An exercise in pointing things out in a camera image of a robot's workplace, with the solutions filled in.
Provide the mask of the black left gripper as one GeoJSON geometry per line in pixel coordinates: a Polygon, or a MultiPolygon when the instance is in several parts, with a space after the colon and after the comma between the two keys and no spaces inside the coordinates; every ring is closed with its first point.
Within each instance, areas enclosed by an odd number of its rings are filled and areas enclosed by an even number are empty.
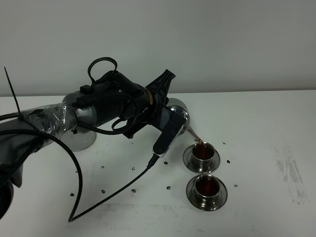
{"type": "Polygon", "coordinates": [[[185,119],[167,107],[169,99],[167,98],[168,90],[171,81],[175,75],[165,70],[157,79],[148,84],[145,89],[149,94],[149,101],[141,110],[138,121],[124,133],[127,138],[132,138],[133,135],[141,130],[146,125],[151,125],[160,132],[169,123],[185,124],[185,119]]]}

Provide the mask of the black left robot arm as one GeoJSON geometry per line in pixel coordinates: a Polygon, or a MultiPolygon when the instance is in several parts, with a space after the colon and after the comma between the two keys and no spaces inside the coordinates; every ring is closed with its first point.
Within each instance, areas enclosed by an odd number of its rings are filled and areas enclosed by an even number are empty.
{"type": "Polygon", "coordinates": [[[152,125],[161,134],[153,146],[154,154],[148,163],[151,168],[189,124],[167,97],[173,79],[174,74],[167,70],[147,86],[140,86],[113,70],[67,95],[62,103],[2,115],[1,216],[12,203],[14,187],[22,185],[23,163],[29,155],[56,142],[78,164],[69,145],[61,141],[67,132],[123,134],[131,139],[143,127],[152,125]]]}

